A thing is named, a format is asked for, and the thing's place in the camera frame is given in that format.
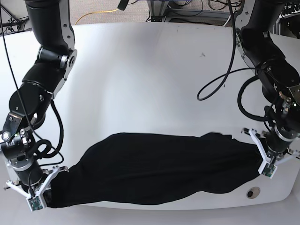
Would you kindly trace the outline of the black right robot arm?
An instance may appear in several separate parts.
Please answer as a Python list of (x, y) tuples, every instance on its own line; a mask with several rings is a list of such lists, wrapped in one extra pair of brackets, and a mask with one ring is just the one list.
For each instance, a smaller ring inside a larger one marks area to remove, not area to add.
[(19, 179), (7, 181), (6, 188), (23, 195), (30, 210), (36, 211), (46, 208), (51, 197), (51, 181), (68, 170), (57, 163), (47, 170), (38, 163), (60, 153), (64, 139), (62, 125), (56, 147), (47, 139), (36, 141), (35, 138), (48, 107), (56, 108), (54, 98), (68, 78), (77, 50), (69, 1), (28, 0), (25, 4), (40, 48), (34, 65), (9, 100), (10, 111), (1, 132), (0, 151)]

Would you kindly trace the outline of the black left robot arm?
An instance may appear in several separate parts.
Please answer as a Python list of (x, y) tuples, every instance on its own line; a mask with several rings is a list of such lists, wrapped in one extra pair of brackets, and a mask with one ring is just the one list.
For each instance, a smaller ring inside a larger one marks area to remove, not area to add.
[[(270, 36), (285, 4), (285, 0), (244, 0), (234, 16), (238, 50), (255, 74), (242, 85), (238, 107), (246, 117), (269, 125), (261, 136), (249, 132), (262, 156), (259, 173), (264, 175), (277, 169), (290, 144), (300, 136), (300, 75)], [(242, 106), (244, 90), (257, 80), (271, 103), (264, 116), (252, 115)]]

